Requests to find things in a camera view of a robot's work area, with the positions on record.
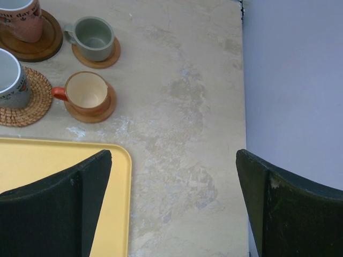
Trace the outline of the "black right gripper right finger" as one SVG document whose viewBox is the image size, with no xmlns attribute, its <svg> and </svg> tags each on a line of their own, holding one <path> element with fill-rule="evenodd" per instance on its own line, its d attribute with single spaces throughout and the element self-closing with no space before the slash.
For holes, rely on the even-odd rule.
<svg viewBox="0 0 343 257">
<path fill-rule="evenodd" d="M 342 256 L 342 191 L 236 153 L 258 256 Z"/>
</svg>

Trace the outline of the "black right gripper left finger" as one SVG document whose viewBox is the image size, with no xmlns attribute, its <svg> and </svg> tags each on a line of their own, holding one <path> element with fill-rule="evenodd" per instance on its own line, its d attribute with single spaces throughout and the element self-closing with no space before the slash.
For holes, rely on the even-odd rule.
<svg viewBox="0 0 343 257">
<path fill-rule="evenodd" d="M 1 256 L 89 256 L 111 152 L 1 193 Z"/>
</svg>

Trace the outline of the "light wooden round coaster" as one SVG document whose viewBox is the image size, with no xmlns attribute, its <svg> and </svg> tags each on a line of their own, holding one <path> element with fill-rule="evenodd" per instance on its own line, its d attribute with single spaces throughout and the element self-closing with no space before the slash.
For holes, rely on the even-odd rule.
<svg viewBox="0 0 343 257">
<path fill-rule="evenodd" d="M 64 102 L 68 113 L 76 120 L 83 123 L 100 123 L 108 119 L 116 109 L 117 95 L 113 87 L 107 83 L 109 92 L 109 105 L 107 109 L 99 110 L 90 114 L 83 114 L 78 112 L 69 102 Z"/>
</svg>

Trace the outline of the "large woven rattan coaster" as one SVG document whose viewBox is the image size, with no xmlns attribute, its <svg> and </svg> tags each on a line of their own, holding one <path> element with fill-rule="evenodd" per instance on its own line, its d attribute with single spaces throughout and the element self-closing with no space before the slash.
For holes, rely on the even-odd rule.
<svg viewBox="0 0 343 257">
<path fill-rule="evenodd" d="M 36 123 L 50 109 L 53 96 L 49 80 L 37 70 L 24 67 L 31 86 L 31 97 L 28 106 L 23 109 L 1 108 L 1 125 L 24 127 Z"/>
</svg>

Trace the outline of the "small orange cup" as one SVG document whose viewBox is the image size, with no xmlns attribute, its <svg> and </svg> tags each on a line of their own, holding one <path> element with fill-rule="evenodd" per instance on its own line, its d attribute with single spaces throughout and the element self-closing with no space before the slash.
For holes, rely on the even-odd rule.
<svg viewBox="0 0 343 257">
<path fill-rule="evenodd" d="M 69 102 L 83 114 L 107 109 L 109 105 L 107 82 L 94 72 L 77 72 L 66 81 L 64 87 L 54 87 L 51 93 L 53 97 Z"/>
</svg>

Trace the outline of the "grey blue mug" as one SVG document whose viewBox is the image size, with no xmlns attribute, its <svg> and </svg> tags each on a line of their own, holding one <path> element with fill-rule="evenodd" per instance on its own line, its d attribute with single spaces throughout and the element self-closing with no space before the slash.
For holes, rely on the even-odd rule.
<svg viewBox="0 0 343 257">
<path fill-rule="evenodd" d="M 1 48 L 1 107 L 25 108 L 31 97 L 27 75 L 17 58 Z"/>
</svg>

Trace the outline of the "small grey cup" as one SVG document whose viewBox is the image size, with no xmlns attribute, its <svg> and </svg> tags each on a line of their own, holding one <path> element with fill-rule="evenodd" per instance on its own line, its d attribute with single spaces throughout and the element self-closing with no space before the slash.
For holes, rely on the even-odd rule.
<svg viewBox="0 0 343 257">
<path fill-rule="evenodd" d="M 115 34 L 110 24 L 101 18 L 80 18 L 73 25 L 65 25 L 63 32 L 65 39 L 76 45 L 89 61 L 104 61 L 112 52 Z"/>
</svg>

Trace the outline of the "orange white mug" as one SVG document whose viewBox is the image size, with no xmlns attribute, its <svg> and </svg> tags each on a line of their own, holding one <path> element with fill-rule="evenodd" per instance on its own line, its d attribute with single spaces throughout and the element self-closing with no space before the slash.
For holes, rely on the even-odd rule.
<svg viewBox="0 0 343 257">
<path fill-rule="evenodd" d="M 1 0 L 1 25 L 21 41 L 37 42 L 43 32 L 38 0 Z"/>
</svg>

